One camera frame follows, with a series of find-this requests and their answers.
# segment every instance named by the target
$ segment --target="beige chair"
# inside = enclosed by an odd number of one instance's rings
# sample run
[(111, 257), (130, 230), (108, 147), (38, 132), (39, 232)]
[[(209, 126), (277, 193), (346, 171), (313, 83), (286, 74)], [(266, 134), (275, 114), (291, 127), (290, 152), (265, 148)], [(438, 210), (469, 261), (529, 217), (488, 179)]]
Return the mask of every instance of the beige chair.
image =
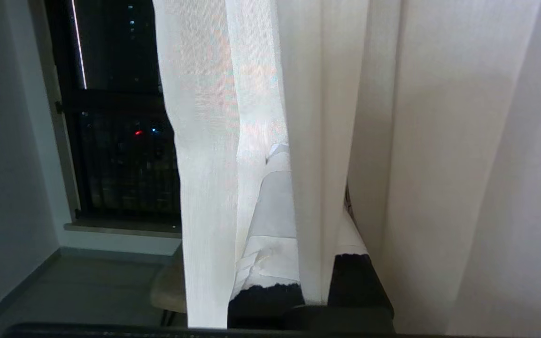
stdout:
[(161, 326), (170, 326), (177, 312), (187, 313), (182, 245), (172, 256), (170, 265), (165, 266), (154, 279), (150, 300), (152, 306), (164, 310)]

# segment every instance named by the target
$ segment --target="gray floor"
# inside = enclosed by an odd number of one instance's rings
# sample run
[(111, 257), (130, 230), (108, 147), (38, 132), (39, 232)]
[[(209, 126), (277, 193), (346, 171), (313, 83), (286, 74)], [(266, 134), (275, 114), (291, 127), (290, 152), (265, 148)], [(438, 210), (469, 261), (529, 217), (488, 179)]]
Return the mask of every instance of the gray floor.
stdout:
[[(161, 265), (63, 256), (0, 315), (0, 334), (25, 322), (157, 326), (149, 291)], [(176, 317), (173, 326), (185, 324)]]

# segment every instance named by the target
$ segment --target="window sill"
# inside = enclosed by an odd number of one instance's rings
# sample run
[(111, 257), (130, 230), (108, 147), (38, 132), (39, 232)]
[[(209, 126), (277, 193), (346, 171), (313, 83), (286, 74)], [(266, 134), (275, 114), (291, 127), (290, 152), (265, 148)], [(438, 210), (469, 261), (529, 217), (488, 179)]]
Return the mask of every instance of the window sill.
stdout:
[(114, 233), (117, 235), (181, 238), (180, 225), (145, 223), (116, 220), (75, 220), (64, 225), (66, 231), (87, 231), (96, 233)]

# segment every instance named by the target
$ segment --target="white curtain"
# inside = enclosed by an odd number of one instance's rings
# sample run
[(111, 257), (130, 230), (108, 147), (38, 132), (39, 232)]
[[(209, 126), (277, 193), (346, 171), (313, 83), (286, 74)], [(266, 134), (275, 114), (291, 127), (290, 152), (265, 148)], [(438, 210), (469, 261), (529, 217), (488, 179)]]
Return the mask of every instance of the white curtain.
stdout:
[(190, 326), (225, 327), (288, 141), (307, 303), (347, 179), (398, 332), (541, 335), (540, 0), (154, 4)]

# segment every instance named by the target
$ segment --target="light strip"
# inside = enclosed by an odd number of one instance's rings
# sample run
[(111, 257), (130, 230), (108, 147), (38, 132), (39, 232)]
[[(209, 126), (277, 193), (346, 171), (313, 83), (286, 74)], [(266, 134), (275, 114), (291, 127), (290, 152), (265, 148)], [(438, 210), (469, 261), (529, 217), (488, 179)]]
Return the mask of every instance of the light strip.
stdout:
[(72, 3), (72, 13), (75, 16), (75, 29), (77, 30), (77, 41), (79, 45), (79, 59), (81, 59), (81, 72), (83, 75), (83, 89), (86, 89), (85, 67), (83, 66), (83, 60), (82, 60), (81, 36), (79, 36), (79, 20), (77, 18), (77, 9), (75, 8), (75, 0), (71, 0), (71, 3)]

